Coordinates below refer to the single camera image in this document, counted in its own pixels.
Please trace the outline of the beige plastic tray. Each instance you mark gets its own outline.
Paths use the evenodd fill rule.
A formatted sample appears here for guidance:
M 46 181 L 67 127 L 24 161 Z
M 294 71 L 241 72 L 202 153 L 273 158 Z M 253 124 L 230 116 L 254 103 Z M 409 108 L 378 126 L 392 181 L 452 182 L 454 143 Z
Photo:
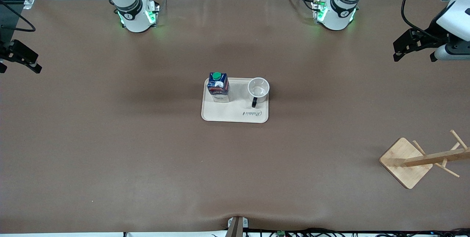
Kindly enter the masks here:
M 229 77 L 229 102 L 216 103 L 207 89 L 208 79 L 203 85 L 201 117 L 211 122 L 265 123 L 269 118 L 269 94 L 262 102 L 252 107 L 253 96 L 248 90 L 251 78 Z

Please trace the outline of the white cup black handle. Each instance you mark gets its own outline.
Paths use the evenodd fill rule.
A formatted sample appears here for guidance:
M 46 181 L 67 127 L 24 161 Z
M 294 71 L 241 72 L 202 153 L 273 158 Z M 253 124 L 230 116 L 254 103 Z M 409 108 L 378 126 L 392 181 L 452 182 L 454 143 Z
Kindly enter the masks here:
M 252 97 L 251 107 L 255 108 L 268 99 L 270 85 L 264 78 L 253 78 L 248 82 L 247 90 Z

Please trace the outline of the blue milk carton green cap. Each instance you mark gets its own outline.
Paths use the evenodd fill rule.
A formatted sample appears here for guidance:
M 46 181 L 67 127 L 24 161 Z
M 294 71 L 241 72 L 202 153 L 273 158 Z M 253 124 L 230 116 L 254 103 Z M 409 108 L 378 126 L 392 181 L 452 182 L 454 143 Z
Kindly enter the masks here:
M 211 72 L 209 74 L 207 90 L 215 103 L 230 102 L 230 86 L 226 73 Z

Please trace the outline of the wooden cup rack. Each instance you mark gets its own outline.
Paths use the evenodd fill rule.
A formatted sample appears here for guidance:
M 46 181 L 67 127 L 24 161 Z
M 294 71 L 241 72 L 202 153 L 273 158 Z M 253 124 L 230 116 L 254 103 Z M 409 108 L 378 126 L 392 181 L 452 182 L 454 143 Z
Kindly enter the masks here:
M 415 187 L 433 167 L 459 178 L 447 165 L 449 162 L 470 159 L 470 146 L 465 144 L 455 130 L 450 130 L 450 133 L 456 140 L 450 150 L 427 154 L 416 140 L 410 142 L 401 137 L 383 153 L 379 162 L 408 190 Z

